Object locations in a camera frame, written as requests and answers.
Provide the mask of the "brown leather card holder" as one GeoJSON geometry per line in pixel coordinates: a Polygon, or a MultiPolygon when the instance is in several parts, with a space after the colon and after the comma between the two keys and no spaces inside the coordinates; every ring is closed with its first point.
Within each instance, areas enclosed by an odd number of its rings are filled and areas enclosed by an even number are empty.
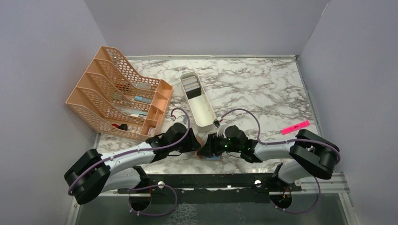
{"type": "Polygon", "coordinates": [[[222,161],[222,156],[212,155],[211,157],[205,157],[199,155],[199,150],[195,151],[195,157],[202,161],[222,161]]]}

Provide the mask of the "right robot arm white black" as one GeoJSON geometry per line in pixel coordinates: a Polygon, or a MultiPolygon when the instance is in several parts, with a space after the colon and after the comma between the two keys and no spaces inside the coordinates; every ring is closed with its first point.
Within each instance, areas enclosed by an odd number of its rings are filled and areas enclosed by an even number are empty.
{"type": "Polygon", "coordinates": [[[278,191],[309,176],[329,180],[341,159],[336,145],[307,129],[299,130],[294,139],[261,143],[249,139],[235,125],[221,126],[218,132],[208,135],[204,146],[197,151],[197,156],[218,157],[224,152],[239,153],[249,163],[292,159],[291,162],[279,164],[272,174],[271,186],[278,191]]]}

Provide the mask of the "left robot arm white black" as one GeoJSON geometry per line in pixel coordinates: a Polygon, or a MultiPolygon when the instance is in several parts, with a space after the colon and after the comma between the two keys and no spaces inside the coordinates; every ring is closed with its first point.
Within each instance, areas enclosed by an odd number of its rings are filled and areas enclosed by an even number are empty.
{"type": "Polygon", "coordinates": [[[141,165],[163,160],[173,151],[186,153],[201,147],[201,140],[193,129],[177,122],[165,133],[129,149],[111,153],[90,149],[64,174],[68,194],[75,197],[78,204],[86,204],[109,190],[132,188],[143,192],[148,181],[141,165]]]}

